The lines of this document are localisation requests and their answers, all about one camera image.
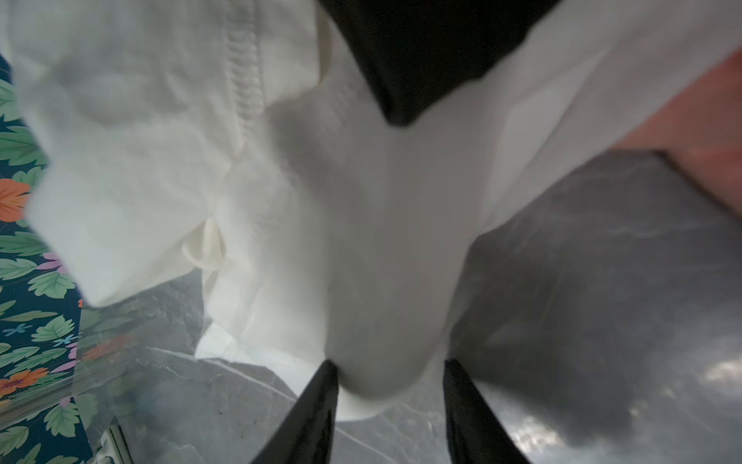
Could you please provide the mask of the salmon pink cloth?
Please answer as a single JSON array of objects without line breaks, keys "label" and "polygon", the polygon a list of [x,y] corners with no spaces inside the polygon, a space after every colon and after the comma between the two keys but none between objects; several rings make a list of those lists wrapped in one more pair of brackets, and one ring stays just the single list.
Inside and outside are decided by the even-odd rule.
[{"label": "salmon pink cloth", "polygon": [[616,150],[659,151],[713,197],[741,213],[741,51],[675,96]]}]

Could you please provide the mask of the black cloth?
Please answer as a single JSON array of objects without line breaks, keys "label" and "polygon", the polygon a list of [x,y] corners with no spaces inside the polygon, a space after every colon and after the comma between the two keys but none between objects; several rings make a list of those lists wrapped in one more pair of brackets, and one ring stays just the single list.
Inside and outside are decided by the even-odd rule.
[{"label": "black cloth", "polygon": [[324,0],[382,114],[406,127],[517,48],[557,0]]}]

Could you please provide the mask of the white cloth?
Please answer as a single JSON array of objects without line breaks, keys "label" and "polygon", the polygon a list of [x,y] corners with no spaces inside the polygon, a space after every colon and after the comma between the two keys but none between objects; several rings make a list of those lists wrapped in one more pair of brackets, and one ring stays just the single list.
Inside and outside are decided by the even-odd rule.
[{"label": "white cloth", "polygon": [[741,48],[737,1],[557,1],[415,122],[386,121],[322,1],[5,1],[1,52],[49,159],[27,220],[91,305],[193,269],[196,354],[338,413],[424,371],[475,239]]}]

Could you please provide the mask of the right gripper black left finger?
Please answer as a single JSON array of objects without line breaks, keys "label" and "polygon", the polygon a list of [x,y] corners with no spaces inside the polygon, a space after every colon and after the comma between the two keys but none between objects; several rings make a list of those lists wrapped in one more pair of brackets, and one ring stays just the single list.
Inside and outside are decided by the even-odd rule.
[{"label": "right gripper black left finger", "polygon": [[326,360],[252,463],[330,463],[338,392],[337,367]]}]

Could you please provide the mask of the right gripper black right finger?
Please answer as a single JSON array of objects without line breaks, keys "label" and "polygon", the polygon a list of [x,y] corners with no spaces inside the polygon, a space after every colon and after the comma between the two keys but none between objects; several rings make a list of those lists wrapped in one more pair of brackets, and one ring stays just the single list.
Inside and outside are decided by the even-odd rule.
[{"label": "right gripper black right finger", "polygon": [[442,384],[452,463],[529,464],[461,363],[446,360]]}]

